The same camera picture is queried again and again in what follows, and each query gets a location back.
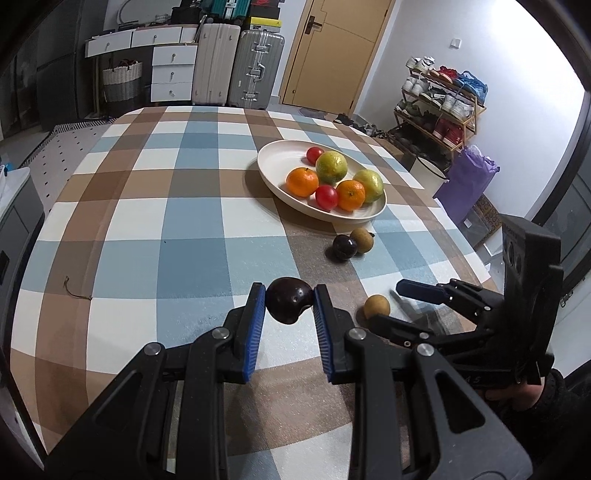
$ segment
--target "wooden door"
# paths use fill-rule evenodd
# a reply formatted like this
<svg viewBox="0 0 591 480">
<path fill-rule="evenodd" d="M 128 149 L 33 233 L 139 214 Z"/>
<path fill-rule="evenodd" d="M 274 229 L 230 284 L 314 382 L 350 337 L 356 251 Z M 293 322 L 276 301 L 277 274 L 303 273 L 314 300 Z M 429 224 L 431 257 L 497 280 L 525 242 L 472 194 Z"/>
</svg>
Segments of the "wooden door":
<svg viewBox="0 0 591 480">
<path fill-rule="evenodd" d="M 283 103 L 347 113 L 380 38 L 391 0 L 314 0 Z"/>
</svg>

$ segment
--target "cherry tomato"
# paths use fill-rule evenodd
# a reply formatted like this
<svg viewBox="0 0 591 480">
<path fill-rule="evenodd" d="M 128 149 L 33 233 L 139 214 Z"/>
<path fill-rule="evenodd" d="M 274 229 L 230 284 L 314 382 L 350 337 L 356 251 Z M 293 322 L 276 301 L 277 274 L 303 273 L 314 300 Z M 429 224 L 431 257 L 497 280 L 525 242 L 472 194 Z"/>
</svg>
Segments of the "cherry tomato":
<svg viewBox="0 0 591 480">
<path fill-rule="evenodd" d="M 318 160 L 318 157 L 323 153 L 324 150 L 322 150 L 320 147 L 310 147 L 306 152 L 306 158 L 312 165 L 316 165 L 316 160 Z"/>
<path fill-rule="evenodd" d="M 339 194 L 336 193 L 336 189 L 330 185 L 320 185 L 316 189 L 316 203 L 320 208 L 331 211 L 339 203 Z"/>
</svg>

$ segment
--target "red shoe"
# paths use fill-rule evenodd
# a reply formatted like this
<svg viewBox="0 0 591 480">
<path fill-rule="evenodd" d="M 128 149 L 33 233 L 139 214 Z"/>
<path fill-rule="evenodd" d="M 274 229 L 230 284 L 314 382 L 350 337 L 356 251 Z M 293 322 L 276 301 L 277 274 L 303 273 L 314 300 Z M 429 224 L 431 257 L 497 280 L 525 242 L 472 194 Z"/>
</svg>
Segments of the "red shoe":
<svg viewBox="0 0 591 480">
<path fill-rule="evenodd" d="M 431 74 L 448 83 L 453 83 L 453 81 L 458 77 L 457 70 L 448 69 L 444 66 L 439 67 L 439 70 L 432 70 Z"/>
<path fill-rule="evenodd" d="M 442 140 L 443 137 L 447 135 L 447 132 L 450 128 L 449 122 L 444 118 L 440 118 L 435 125 L 435 130 L 433 130 L 433 135 L 437 137 L 439 140 Z"/>
<path fill-rule="evenodd" d="M 460 127 L 449 123 L 449 130 L 446 136 L 443 138 L 443 142 L 449 148 L 456 148 L 460 143 L 464 141 L 464 132 Z"/>
</svg>

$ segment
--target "wicker basket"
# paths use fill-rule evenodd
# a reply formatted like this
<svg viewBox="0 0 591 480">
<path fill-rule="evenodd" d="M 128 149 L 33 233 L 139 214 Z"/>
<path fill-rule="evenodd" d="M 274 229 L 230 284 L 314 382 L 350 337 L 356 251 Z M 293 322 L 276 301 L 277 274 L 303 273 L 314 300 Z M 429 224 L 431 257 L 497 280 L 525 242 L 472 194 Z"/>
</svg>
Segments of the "wicker basket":
<svg viewBox="0 0 591 480">
<path fill-rule="evenodd" d="M 129 100 L 141 94 L 142 63 L 136 61 L 114 69 L 103 70 L 107 102 Z"/>
</svg>

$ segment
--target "plate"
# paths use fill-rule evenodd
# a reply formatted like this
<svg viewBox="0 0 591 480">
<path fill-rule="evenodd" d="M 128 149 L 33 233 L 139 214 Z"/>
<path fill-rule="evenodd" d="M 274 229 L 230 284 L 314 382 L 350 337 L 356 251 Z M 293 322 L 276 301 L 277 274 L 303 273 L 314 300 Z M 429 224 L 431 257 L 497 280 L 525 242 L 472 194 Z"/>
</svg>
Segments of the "plate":
<svg viewBox="0 0 591 480">
<path fill-rule="evenodd" d="M 277 140 L 265 145 L 256 160 L 263 181 L 277 198 L 301 213 L 326 222 L 367 222 L 384 211 L 387 203 L 386 192 L 380 199 L 370 204 L 364 203 L 360 209 L 354 212 L 346 212 L 338 207 L 327 212 L 318 206 L 313 194 L 309 198 L 303 199 L 289 193 L 285 185 L 285 179 L 289 172 L 297 167 L 308 167 L 315 170 L 306 160 L 306 152 L 310 147 L 320 147 L 324 151 L 333 150 L 341 153 L 347 160 L 348 168 L 347 175 L 343 180 L 350 180 L 359 170 L 367 169 L 367 166 L 353 160 L 350 156 L 326 145 L 303 140 Z"/>
</svg>

